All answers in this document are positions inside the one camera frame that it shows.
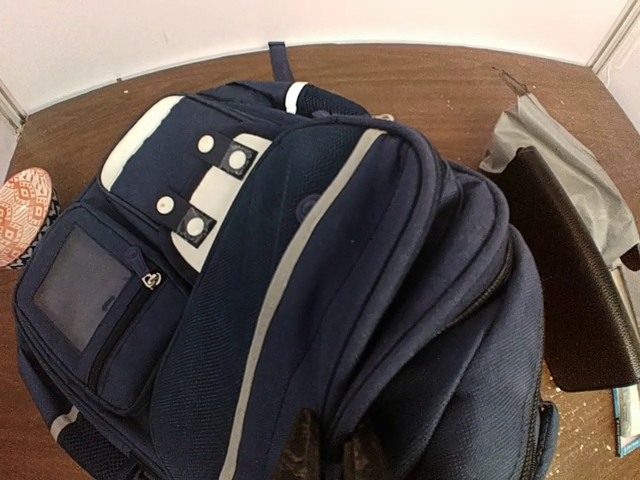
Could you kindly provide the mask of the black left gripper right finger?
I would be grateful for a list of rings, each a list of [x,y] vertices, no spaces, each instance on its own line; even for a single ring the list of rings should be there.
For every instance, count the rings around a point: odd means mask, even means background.
[[[343,478],[375,480],[385,478],[385,455],[370,424],[360,424],[344,446]]]

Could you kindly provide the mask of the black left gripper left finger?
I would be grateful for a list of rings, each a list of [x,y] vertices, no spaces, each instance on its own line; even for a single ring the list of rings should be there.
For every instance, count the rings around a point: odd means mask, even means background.
[[[317,415],[310,409],[298,414],[274,472],[277,480],[321,478],[321,435]]]

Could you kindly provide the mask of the navy blue student backpack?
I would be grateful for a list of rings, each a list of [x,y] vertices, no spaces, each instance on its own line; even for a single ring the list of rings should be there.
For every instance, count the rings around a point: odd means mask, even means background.
[[[303,409],[321,478],[370,424],[384,479],[542,479],[543,294],[501,190],[294,79],[162,98],[37,244],[22,379],[96,479],[274,479]]]

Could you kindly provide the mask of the Wuthering Heights book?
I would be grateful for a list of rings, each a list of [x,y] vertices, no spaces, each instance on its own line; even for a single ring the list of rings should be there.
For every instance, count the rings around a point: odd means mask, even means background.
[[[605,275],[604,299],[614,338],[626,355],[639,356],[639,271],[617,259]]]

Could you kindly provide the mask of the blue white bottom book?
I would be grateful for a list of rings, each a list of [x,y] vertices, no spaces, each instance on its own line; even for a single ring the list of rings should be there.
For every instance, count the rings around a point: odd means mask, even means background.
[[[639,385],[615,388],[612,393],[617,456],[625,457],[639,448]]]

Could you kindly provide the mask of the red white patterned bowl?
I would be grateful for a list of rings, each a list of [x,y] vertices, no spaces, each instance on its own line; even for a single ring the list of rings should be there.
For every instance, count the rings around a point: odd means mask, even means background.
[[[30,167],[1,187],[1,268],[22,269],[60,213],[49,173]]]

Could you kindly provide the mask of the grey fabric pouch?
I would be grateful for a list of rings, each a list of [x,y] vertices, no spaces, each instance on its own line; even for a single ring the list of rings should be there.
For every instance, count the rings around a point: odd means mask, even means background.
[[[501,113],[480,168],[502,173],[521,147],[535,147],[568,195],[605,263],[639,270],[639,232],[634,216],[596,156],[562,126],[523,83],[498,71],[515,93]]]

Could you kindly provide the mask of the left aluminium corner post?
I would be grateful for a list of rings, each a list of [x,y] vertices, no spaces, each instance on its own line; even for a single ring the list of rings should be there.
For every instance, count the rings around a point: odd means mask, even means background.
[[[1,115],[16,133],[21,133],[27,120],[27,113],[2,80],[0,80],[0,103]]]

